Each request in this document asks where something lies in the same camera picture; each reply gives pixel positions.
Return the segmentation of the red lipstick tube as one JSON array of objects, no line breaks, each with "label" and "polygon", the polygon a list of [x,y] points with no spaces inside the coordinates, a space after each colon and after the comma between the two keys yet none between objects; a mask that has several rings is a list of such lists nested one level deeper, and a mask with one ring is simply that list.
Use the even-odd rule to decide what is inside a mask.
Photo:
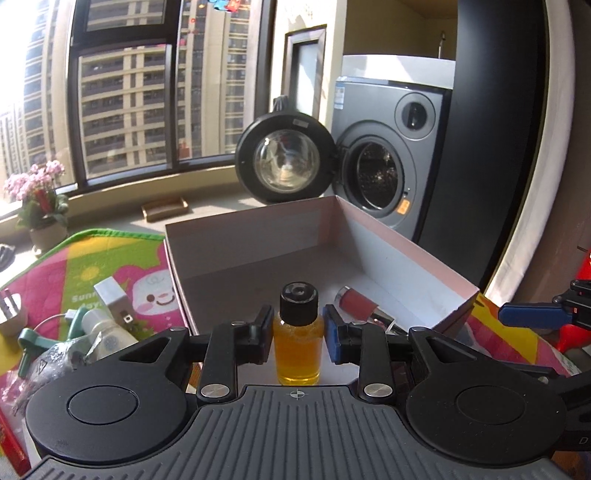
[{"label": "red lipstick tube", "polygon": [[352,287],[342,286],[335,294],[335,303],[353,320],[377,324],[389,334],[407,334],[407,331],[397,323],[394,317],[386,313],[376,302]]}]

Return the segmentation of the yellow oil bottle black cap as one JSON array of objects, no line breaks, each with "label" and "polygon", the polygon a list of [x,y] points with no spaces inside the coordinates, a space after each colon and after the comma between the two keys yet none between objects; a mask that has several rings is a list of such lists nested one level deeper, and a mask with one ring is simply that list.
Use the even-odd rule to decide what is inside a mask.
[{"label": "yellow oil bottle black cap", "polygon": [[324,336],[317,288],[304,281],[284,285],[279,313],[273,320],[276,375],[281,385],[318,383]]}]

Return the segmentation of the red lighter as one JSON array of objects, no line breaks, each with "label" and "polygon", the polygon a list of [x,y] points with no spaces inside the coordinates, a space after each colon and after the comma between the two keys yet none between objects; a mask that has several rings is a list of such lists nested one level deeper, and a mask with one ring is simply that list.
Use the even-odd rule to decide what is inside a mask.
[{"label": "red lighter", "polygon": [[21,420],[5,405],[1,405],[1,458],[10,464],[17,476],[24,475],[31,468]]}]

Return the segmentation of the white cream tube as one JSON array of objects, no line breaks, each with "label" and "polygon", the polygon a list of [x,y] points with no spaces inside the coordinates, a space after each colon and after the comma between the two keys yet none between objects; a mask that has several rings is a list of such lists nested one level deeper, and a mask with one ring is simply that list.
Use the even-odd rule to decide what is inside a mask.
[{"label": "white cream tube", "polygon": [[88,362],[101,360],[137,342],[131,333],[100,308],[86,312],[82,317],[81,325],[91,343],[87,353]]}]

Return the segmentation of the clear plastic bag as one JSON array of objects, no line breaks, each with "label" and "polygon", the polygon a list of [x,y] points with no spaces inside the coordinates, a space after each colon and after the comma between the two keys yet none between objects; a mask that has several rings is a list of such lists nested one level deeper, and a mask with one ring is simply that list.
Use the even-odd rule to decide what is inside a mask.
[{"label": "clear plastic bag", "polygon": [[11,415],[23,416],[29,400],[43,386],[96,362],[104,338],[103,333],[98,333],[58,342],[37,357],[16,390],[17,396],[10,410]]}]

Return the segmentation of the green plastic clip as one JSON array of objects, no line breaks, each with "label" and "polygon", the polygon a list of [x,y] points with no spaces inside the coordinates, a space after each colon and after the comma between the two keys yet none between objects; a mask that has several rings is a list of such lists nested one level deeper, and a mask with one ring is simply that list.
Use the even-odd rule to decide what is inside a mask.
[{"label": "green plastic clip", "polygon": [[[77,310],[68,310],[65,314],[56,314],[46,318],[38,327],[50,320],[64,318],[69,322],[69,330],[66,335],[66,341],[74,340],[82,337],[85,332],[82,327],[82,320],[89,309],[80,307]],[[43,352],[47,351],[54,345],[59,343],[57,339],[51,339],[40,335],[36,329],[24,328],[18,336],[18,345],[21,347],[22,356],[18,366],[18,377],[25,379],[33,361],[39,357]]]}]

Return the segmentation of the white square charger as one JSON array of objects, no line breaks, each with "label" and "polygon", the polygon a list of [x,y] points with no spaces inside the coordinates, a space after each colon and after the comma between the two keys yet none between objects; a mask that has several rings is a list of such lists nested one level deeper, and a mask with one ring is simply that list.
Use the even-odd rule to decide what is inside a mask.
[{"label": "white square charger", "polygon": [[113,277],[107,277],[93,286],[95,293],[108,309],[114,321],[127,327],[134,321],[132,302]]}]

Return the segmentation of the white power plug adapter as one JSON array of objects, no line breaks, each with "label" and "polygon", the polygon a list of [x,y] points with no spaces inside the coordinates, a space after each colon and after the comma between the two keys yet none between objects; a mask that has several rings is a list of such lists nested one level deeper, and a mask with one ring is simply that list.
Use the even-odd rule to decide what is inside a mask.
[{"label": "white power plug adapter", "polygon": [[27,326],[28,315],[19,293],[9,289],[1,291],[0,333],[4,337],[17,337]]}]

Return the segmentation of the colourful cartoon play mat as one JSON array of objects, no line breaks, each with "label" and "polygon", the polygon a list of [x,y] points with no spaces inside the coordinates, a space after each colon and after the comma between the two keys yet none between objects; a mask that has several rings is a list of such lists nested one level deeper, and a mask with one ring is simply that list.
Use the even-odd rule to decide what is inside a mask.
[{"label": "colourful cartoon play mat", "polygon": [[[81,307],[101,307],[93,287],[107,277],[113,277],[130,299],[143,287],[148,296],[158,296],[166,303],[163,307],[136,310],[132,329],[136,339],[143,340],[183,324],[164,241],[157,234],[109,229],[83,231],[34,262],[6,287],[23,300],[29,328],[45,337],[63,340],[69,328],[64,313]],[[503,326],[497,314],[497,306],[478,295],[458,340],[498,360],[550,366],[566,375],[577,373],[577,367],[542,337],[528,329]]]}]

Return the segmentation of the pink cardboard box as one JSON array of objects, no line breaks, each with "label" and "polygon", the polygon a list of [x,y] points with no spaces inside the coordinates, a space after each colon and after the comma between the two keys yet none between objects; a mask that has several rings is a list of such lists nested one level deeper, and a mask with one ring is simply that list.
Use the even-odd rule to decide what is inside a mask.
[{"label": "pink cardboard box", "polygon": [[321,304],[349,286],[403,328],[444,332],[478,289],[420,246],[339,197],[276,204],[172,223],[165,252],[187,324],[208,333],[279,305],[287,283],[318,289]]}]

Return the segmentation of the pink flower pot plant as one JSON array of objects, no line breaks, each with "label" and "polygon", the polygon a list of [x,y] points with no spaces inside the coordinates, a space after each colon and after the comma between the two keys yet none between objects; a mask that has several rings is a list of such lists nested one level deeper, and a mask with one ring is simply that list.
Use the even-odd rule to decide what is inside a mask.
[{"label": "pink flower pot plant", "polygon": [[4,193],[21,203],[17,225],[29,232],[34,251],[45,254],[68,236],[69,201],[59,194],[64,165],[52,158],[34,164],[25,173],[12,174],[4,182]]}]

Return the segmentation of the grey washing machine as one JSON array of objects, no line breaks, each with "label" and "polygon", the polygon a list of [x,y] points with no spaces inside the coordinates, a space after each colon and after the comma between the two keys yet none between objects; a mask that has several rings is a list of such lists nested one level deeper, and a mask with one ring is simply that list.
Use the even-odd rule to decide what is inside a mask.
[{"label": "grey washing machine", "polygon": [[332,138],[332,192],[415,241],[443,151],[453,60],[393,54],[342,58]]}]

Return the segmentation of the washing machine round door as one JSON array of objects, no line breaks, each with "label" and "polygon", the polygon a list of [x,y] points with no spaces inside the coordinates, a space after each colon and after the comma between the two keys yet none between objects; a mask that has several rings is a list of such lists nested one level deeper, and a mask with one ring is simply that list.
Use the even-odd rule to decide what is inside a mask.
[{"label": "washing machine round door", "polygon": [[331,133],[297,111],[260,116],[242,132],[235,147],[238,180],[252,197],[276,204],[321,196],[337,173]]}]

